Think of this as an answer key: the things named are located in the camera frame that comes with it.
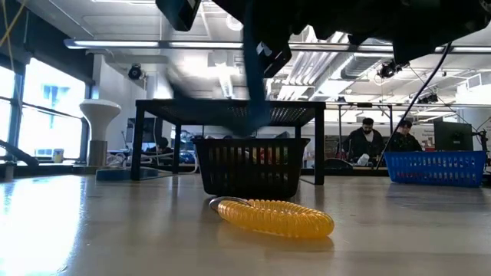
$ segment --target black basket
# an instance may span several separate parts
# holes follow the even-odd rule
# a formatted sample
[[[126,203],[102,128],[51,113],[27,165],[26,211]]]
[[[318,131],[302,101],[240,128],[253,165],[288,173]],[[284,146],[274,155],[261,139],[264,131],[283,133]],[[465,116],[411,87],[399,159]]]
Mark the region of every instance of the black basket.
[[[196,139],[205,192],[243,199],[295,195],[310,139]]]

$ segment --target person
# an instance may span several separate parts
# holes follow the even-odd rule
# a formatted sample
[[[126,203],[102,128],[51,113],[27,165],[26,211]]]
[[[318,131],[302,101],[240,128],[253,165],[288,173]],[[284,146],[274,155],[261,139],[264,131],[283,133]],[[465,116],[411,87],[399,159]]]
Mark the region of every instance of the person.
[[[423,151],[416,138],[409,134],[412,126],[413,124],[410,121],[403,120],[396,133],[394,133],[394,137],[387,149],[393,152]]]
[[[158,154],[165,154],[165,153],[173,153],[173,150],[170,149],[169,147],[169,140],[166,137],[157,137],[157,143],[156,146],[147,148],[145,150],[146,153],[158,153]]]
[[[359,129],[350,133],[343,142],[343,150],[348,153],[348,160],[360,158],[363,154],[369,157],[378,156],[384,148],[382,135],[374,130],[374,120],[365,118]]]

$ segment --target white lamp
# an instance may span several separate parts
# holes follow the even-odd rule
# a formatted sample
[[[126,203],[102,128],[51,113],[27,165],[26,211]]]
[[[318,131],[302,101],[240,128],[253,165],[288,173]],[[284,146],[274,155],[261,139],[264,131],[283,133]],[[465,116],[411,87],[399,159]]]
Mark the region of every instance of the white lamp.
[[[107,126],[121,112],[121,107],[109,100],[95,99],[84,100],[79,107],[91,126],[88,165],[105,166]]]

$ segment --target metal ring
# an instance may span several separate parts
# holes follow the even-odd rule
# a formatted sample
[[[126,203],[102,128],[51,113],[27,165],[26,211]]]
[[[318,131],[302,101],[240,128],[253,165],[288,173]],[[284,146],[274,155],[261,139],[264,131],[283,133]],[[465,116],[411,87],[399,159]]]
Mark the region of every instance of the metal ring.
[[[240,199],[240,198],[236,198],[236,197],[233,197],[233,196],[220,196],[220,197],[217,197],[216,199],[212,199],[208,206],[215,212],[218,212],[218,205],[220,204],[221,201],[223,200],[228,200],[228,201],[233,201],[233,202],[237,202],[237,203],[241,203],[243,205],[248,205],[248,206],[251,206],[252,205],[247,202],[247,200],[245,199]]]

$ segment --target yellow coiled tube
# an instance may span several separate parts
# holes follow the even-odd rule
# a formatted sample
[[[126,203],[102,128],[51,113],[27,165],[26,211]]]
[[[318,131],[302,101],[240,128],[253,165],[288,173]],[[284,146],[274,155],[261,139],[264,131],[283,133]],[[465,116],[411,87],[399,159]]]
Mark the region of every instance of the yellow coiled tube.
[[[328,214],[290,202],[224,199],[216,211],[239,227],[289,238],[325,238],[334,230]]]

